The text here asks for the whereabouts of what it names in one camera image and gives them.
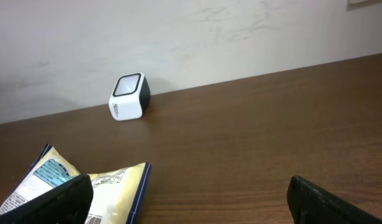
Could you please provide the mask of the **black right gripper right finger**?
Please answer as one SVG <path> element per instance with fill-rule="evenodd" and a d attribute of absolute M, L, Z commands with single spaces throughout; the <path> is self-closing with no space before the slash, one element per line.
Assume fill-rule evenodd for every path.
<path fill-rule="evenodd" d="M 382 219 L 295 175 L 287 190 L 295 224 L 382 224 Z"/>

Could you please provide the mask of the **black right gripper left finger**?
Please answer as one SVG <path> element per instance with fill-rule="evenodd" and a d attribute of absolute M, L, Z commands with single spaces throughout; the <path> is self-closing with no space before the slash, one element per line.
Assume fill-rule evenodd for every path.
<path fill-rule="evenodd" d="M 85 223 L 92 200 L 90 176 L 81 174 L 0 215 L 0 224 Z"/>

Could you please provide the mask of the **yellow white snack bag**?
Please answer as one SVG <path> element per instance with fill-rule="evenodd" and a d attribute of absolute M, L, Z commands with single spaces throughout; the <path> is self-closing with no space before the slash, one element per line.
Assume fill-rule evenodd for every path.
<path fill-rule="evenodd" d="M 148 162 L 111 172 L 90 174 L 93 200 L 86 224 L 135 223 L 151 171 Z M 0 206 L 0 216 L 80 175 L 46 144 L 18 186 Z"/>

